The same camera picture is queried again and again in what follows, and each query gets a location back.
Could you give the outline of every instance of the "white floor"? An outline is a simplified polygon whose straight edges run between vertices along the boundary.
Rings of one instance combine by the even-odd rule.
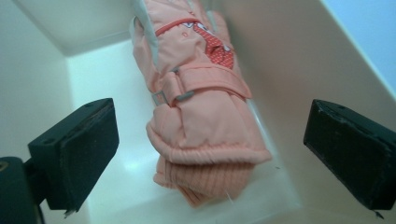
[[[118,152],[84,204],[90,223],[252,223],[299,207],[268,143],[274,159],[256,167],[237,200],[190,208],[177,191],[152,181],[159,155],[145,126],[153,105],[129,41],[71,57],[68,69],[74,108],[112,97],[118,119]]]

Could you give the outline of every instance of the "white box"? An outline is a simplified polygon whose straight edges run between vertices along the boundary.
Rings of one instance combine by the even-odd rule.
[[[391,78],[327,3],[205,1],[227,19],[274,159],[256,167],[237,200],[192,209],[152,181],[158,153],[145,125],[153,104],[127,34],[129,0],[3,0],[0,157],[26,161],[34,138],[81,105],[112,97],[120,131],[115,158],[78,213],[64,219],[64,211],[42,203],[47,223],[395,223],[395,209],[376,217],[303,145],[313,99],[396,131]]]

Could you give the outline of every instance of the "metal buckle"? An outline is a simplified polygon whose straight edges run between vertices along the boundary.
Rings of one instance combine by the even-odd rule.
[[[166,100],[163,91],[154,92],[151,94],[151,97],[154,100],[155,105],[168,104],[168,101]]]
[[[186,92],[186,93],[184,93],[184,94],[181,94],[181,95],[177,96],[176,99],[177,99],[178,101],[184,101],[184,100],[189,99],[189,98],[192,97],[193,95],[194,95],[194,91],[188,91],[188,92]]]

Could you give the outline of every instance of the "black rubber pad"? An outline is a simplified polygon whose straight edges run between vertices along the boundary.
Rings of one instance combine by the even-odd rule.
[[[112,99],[86,104],[29,144],[49,182],[50,209],[78,211],[119,145]]]
[[[369,209],[396,199],[396,133],[342,105],[314,100],[304,144]]]

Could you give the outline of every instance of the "velcro strap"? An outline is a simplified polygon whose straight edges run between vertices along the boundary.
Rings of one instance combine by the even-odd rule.
[[[161,95],[170,106],[193,96],[198,90],[222,90],[251,98],[245,81],[231,69],[213,63],[194,63],[180,66],[166,74]]]

